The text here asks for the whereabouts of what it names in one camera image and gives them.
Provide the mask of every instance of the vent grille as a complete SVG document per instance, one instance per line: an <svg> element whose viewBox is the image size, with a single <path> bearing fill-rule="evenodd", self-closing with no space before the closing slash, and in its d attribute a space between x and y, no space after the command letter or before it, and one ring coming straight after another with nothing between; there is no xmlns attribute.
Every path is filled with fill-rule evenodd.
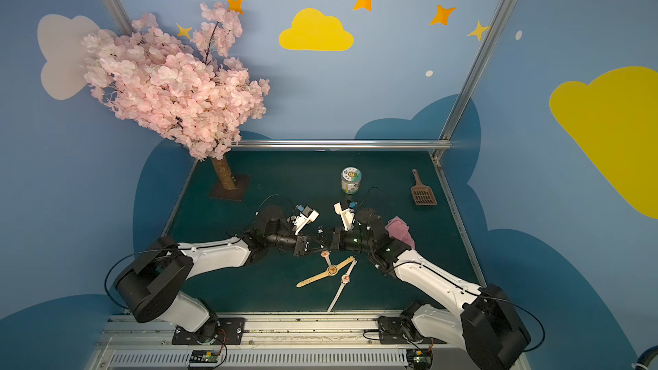
<svg viewBox="0 0 658 370"><path fill-rule="evenodd" d="M400 349L230 349L225 366L405 366Z"/></svg>
<svg viewBox="0 0 658 370"><path fill-rule="evenodd" d="M111 369L137 369L172 367L185 368L190 362L187 349L166 350L116 350L110 360Z"/></svg>
<svg viewBox="0 0 658 370"><path fill-rule="evenodd" d="M186 369L188 350L116 350L110 369ZM407 366L404 349L229 349L226 367ZM206 367L193 363L191 368Z"/></svg>

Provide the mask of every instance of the blue wall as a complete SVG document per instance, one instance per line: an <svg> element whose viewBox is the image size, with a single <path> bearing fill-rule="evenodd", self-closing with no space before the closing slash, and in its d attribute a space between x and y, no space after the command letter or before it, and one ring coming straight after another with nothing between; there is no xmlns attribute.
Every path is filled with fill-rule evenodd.
<svg viewBox="0 0 658 370"><path fill-rule="evenodd" d="M180 146L164 146L145 167L159 135L116 119L87 88L67 100L45 92L37 25L50 13L115 29L100 0L4 0L0 352L7 368L75 370L117 310L102 281L133 251L134 210L146 232L135 246L144 246L160 234L192 160ZM150 191L136 203L138 182ZM138 203L149 196L159 199L144 211Z"/></svg>
<svg viewBox="0 0 658 370"><path fill-rule="evenodd" d="M658 70L657 2L519 0L442 159L486 278L547 325L535 370L625 368L658 344L658 220L549 108L564 82Z"/></svg>
<svg viewBox="0 0 658 370"><path fill-rule="evenodd" d="M226 0L121 0L131 18L154 13L164 31L176 24L199 29L199 4ZM267 114L241 128L270 138L405 138L364 125L378 119L411 120L422 109L459 92L480 42L467 36L487 26L498 0L373 0L373 10L354 10L357 0L243 0L244 28L230 55L252 78L269 78ZM447 25L430 25L437 5L455 7ZM345 51L286 50L279 34L295 14L316 8L341 20L354 36ZM433 71L426 77L427 71ZM440 111L442 122L448 115ZM436 138L415 132L417 138Z"/></svg>

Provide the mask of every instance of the tree base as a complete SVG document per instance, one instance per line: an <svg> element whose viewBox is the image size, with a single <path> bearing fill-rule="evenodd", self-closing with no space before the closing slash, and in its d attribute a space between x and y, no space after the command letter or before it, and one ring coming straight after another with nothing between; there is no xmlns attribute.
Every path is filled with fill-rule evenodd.
<svg viewBox="0 0 658 370"><path fill-rule="evenodd" d="M235 189L226 190L222 185L222 182L219 180L215 183L215 187L212 188L212 192L208 193L208 197L212 199L220 200L233 200L233 201L242 201L242 197L247 192L249 188L249 182L251 182L251 176L249 175L233 175L235 177Z"/></svg>

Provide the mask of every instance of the brown scoop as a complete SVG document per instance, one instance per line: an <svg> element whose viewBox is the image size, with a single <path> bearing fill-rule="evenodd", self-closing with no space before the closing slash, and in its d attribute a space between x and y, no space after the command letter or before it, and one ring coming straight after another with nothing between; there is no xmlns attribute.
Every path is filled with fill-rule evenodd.
<svg viewBox="0 0 658 370"><path fill-rule="evenodd" d="M421 182L421 177L418 176L418 171L416 169L413 169L412 172L413 177L416 178L416 185L411 188L413 201L416 202L417 206L431 206L436 204L432 188L430 186L425 186L423 182Z"/></svg>

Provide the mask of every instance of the white cloud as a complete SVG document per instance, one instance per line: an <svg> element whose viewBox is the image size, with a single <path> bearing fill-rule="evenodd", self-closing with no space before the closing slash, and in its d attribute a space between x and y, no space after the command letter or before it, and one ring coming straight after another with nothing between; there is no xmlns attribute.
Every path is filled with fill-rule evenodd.
<svg viewBox="0 0 658 370"><path fill-rule="evenodd" d="M41 84L48 95L65 100L87 85L84 58L88 53L81 41L98 30L98 25L85 16L69 19L62 15L46 15L41 18L37 38L46 59L41 70Z"/></svg>

